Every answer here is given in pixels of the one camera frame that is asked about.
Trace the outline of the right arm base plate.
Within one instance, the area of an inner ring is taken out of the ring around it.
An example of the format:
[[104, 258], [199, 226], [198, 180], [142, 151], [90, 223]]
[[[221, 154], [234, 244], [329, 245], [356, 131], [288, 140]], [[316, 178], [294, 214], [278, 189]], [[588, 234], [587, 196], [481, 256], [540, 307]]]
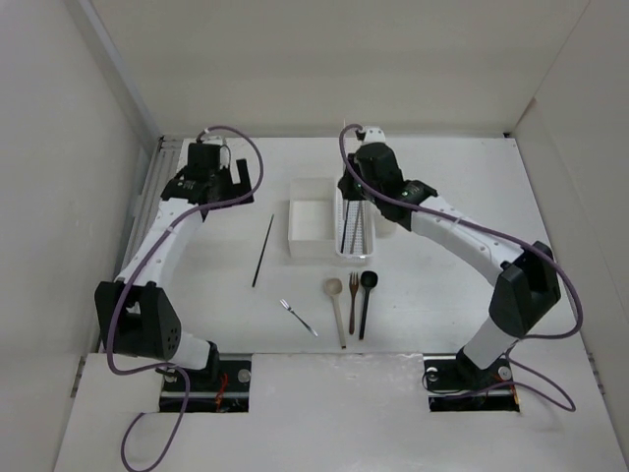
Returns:
[[432, 413], [519, 412], [512, 381], [511, 366], [504, 358], [468, 379], [459, 371], [454, 355], [424, 357], [422, 384]]

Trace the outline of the white chopstick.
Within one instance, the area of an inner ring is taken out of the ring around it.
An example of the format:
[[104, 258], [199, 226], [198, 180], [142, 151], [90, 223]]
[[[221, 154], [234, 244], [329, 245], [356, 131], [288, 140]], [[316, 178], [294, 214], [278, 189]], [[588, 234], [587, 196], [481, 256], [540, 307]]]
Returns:
[[[343, 122], [344, 128], [341, 131], [340, 135], [339, 135], [339, 149], [340, 149], [340, 154], [343, 160], [343, 175], [342, 178], [345, 176], [345, 172], [347, 171], [347, 165], [346, 165], [346, 151], [345, 149], [345, 135], [347, 133], [347, 131], [351, 128], [351, 123], [347, 124], [346, 121], [344, 120]], [[342, 197], [342, 216], [343, 216], [343, 231], [342, 231], [342, 238], [341, 238], [341, 246], [340, 246], [340, 250], [341, 250], [341, 254], [344, 253], [345, 250], [345, 244], [346, 244], [346, 234], [347, 234], [347, 218], [348, 218], [348, 204], [346, 203], [346, 199], [344, 197], [344, 193], [343, 191], [341, 191], [341, 197]]]

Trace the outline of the black chopstick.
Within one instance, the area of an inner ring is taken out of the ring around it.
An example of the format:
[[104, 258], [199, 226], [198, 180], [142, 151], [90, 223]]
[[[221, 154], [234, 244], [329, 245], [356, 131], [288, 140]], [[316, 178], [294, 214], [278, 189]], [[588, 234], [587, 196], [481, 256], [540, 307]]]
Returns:
[[346, 254], [351, 253], [351, 240], [353, 237], [353, 225], [355, 220], [355, 206], [355, 202], [349, 201], [347, 204], [346, 234], [344, 241], [344, 249]]
[[269, 222], [268, 222], [268, 225], [267, 225], [267, 229], [266, 229], [266, 232], [265, 232], [264, 240], [263, 240], [262, 247], [261, 247], [260, 253], [259, 253], [259, 257], [258, 257], [258, 260], [257, 260], [257, 266], [256, 266], [254, 278], [252, 280], [252, 288], [255, 288], [257, 286], [257, 280], [258, 280], [258, 277], [259, 277], [259, 273], [260, 273], [261, 265], [262, 265], [262, 262], [263, 262], [265, 250], [266, 250], [266, 247], [267, 247], [267, 244], [268, 244], [270, 232], [271, 232], [272, 225], [273, 225], [273, 222], [274, 222], [274, 216], [275, 216], [275, 214], [271, 215], [271, 217], [269, 219]]

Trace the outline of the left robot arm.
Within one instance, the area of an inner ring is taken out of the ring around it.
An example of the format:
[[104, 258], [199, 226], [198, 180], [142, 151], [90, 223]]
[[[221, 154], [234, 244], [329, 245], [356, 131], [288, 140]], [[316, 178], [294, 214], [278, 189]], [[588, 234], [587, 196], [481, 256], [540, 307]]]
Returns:
[[184, 331], [166, 288], [208, 214], [253, 201], [248, 164], [232, 160], [225, 139], [193, 141], [185, 164], [161, 193], [156, 216], [129, 263], [101, 282], [94, 301], [103, 344], [111, 355], [140, 357], [186, 369], [194, 387], [219, 381], [215, 343]]

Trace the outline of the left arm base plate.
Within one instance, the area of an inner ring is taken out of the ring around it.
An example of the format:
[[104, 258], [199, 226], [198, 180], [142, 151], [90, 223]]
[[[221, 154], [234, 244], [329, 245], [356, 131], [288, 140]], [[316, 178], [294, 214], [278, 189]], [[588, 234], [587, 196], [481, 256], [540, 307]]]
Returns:
[[[247, 413], [250, 407], [253, 356], [228, 354], [221, 356], [218, 374], [211, 378], [188, 370], [191, 382], [187, 413]], [[185, 396], [185, 381], [173, 369], [157, 370], [163, 376], [158, 400], [161, 413], [179, 412]]]

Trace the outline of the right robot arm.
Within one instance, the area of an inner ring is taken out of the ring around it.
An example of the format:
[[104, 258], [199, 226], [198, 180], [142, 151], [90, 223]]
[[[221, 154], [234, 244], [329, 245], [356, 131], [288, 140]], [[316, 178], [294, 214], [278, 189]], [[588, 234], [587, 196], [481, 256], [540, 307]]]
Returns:
[[347, 156], [338, 188], [351, 201], [369, 201], [388, 221], [426, 237], [466, 262], [492, 286], [488, 317], [457, 353], [455, 375], [476, 387], [497, 359], [524, 338], [561, 298], [550, 248], [528, 249], [476, 229], [437, 190], [407, 180], [385, 143], [362, 144]]

